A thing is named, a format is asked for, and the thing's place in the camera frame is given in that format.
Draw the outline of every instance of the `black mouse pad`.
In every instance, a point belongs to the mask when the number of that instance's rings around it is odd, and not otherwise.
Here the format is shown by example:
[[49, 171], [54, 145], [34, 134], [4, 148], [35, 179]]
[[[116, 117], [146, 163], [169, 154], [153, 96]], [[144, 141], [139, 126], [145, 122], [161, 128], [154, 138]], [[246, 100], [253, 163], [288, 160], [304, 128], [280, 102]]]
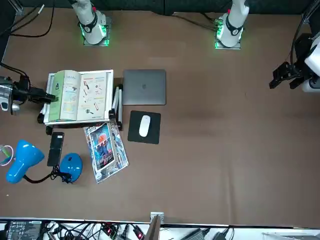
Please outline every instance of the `black mouse pad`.
[[[140, 136], [139, 134], [141, 119], [144, 115], [148, 115], [150, 117], [149, 131], [146, 137]], [[160, 122], [160, 113], [147, 111], [131, 111], [128, 141], [146, 144], [159, 144]]]

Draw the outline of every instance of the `brown table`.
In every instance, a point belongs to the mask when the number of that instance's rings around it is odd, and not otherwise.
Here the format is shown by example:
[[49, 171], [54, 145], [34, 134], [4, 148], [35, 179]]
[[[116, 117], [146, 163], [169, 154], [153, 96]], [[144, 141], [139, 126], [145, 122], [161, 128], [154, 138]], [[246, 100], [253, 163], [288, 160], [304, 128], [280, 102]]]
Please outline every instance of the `brown table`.
[[[125, 106], [122, 140], [129, 167], [96, 184], [82, 129], [65, 130], [62, 155], [76, 152], [76, 184], [59, 179], [9, 184], [0, 168], [0, 215], [10, 217], [167, 223], [320, 225], [318, 94], [270, 90], [272, 72], [287, 57], [299, 16], [250, 15], [242, 50], [214, 50], [214, 34], [152, 12], [115, 11], [109, 47], [83, 46], [72, 9], [57, 9], [43, 38], [11, 37], [4, 63], [25, 70], [44, 88], [59, 70], [165, 69], [165, 106]], [[46, 31], [51, 9], [22, 29]], [[186, 14], [203, 21], [199, 14]], [[18, 79], [15, 73], [1, 74]], [[39, 106], [19, 116], [0, 112], [1, 144], [30, 141], [48, 156], [50, 136], [37, 123]], [[127, 141], [131, 110], [161, 113], [159, 145]], [[47, 160], [27, 175], [51, 171]]]

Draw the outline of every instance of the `laptop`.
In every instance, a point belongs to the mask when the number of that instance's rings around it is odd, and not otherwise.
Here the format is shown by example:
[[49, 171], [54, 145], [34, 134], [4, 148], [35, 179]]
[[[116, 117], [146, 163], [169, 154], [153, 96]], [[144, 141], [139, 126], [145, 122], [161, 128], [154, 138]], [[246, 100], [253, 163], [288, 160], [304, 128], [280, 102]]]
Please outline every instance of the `laptop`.
[[128, 69], [123, 72], [123, 105], [165, 105], [164, 69]]

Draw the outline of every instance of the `computer mouse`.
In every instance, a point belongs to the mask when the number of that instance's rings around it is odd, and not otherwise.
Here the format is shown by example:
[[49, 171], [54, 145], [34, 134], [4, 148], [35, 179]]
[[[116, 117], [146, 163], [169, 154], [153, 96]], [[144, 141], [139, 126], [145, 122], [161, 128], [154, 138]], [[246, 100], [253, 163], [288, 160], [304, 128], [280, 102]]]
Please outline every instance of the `computer mouse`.
[[139, 128], [139, 134], [141, 137], [146, 137], [148, 135], [150, 120], [150, 116], [143, 115]]

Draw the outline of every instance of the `magazine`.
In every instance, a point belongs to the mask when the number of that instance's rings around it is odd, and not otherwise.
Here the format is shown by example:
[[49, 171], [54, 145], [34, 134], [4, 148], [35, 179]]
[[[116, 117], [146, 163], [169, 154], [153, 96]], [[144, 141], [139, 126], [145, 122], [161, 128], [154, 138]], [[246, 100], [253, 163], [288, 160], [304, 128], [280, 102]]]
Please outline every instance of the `magazine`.
[[117, 123], [111, 120], [83, 128], [93, 174], [99, 184], [129, 165]]

